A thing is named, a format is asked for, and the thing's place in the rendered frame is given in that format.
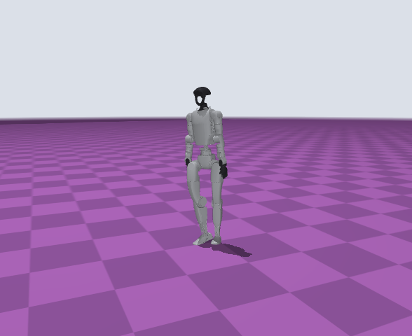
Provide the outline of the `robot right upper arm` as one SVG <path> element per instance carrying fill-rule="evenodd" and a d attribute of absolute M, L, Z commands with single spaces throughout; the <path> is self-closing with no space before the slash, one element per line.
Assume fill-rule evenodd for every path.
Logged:
<path fill-rule="evenodd" d="M 187 120 L 187 130 L 188 130 L 188 135 L 186 135 L 185 141 L 187 143 L 193 143 L 195 140 L 193 138 L 193 128 L 192 128 L 192 122 L 191 122 L 191 114 L 189 113 L 186 116 L 186 120 Z"/>

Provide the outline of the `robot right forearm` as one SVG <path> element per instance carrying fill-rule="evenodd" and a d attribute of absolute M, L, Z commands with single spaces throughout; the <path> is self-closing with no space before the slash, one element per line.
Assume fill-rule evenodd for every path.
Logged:
<path fill-rule="evenodd" d="M 193 150 L 193 144 L 186 142 L 186 152 L 185 152 L 186 157 L 184 159 L 185 162 L 186 162 L 186 158 L 188 158 L 189 161 L 192 162 L 192 158 L 191 158 L 192 157 L 192 152 L 193 152 L 192 150 Z"/>

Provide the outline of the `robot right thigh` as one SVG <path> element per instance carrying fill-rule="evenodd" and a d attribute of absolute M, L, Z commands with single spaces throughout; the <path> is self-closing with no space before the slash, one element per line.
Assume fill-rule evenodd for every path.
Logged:
<path fill-rule="evenodd" d="M 204 207 L 207 203 L 207 199 L 200 196 L 200 177 L 198 172 L 201 170 L 198 166 L 198 160 L 193 160 L 187 166 L 187 185 L 188 191 L 192 200 L 196 203 L 197 207 Z"/>

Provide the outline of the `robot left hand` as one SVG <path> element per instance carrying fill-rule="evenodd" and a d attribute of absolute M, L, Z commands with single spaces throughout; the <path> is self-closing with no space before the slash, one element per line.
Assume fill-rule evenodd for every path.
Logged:
<path fill-rule="evenodd" d="M 222 160 L 219 160 L 219 166 L 221 167 L 219 174 L 223 176 L 223 179 L 225 179 L 228 176 L 228 172 L 227 172 L 228 170 L 226 168 L 226 165 L 227 164 L 222 164 Z"/>

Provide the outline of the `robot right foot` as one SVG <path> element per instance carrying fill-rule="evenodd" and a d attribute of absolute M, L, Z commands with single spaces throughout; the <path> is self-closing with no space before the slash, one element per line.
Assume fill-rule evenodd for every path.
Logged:
<path fill-rule="evenodd" d="M 193 245 L 200 245 L 211 239 L 213 239 L 213 236 L 210 232 L 208 232 L 207 236 L 201 235 L 196 241 L 193 242 Z"/>

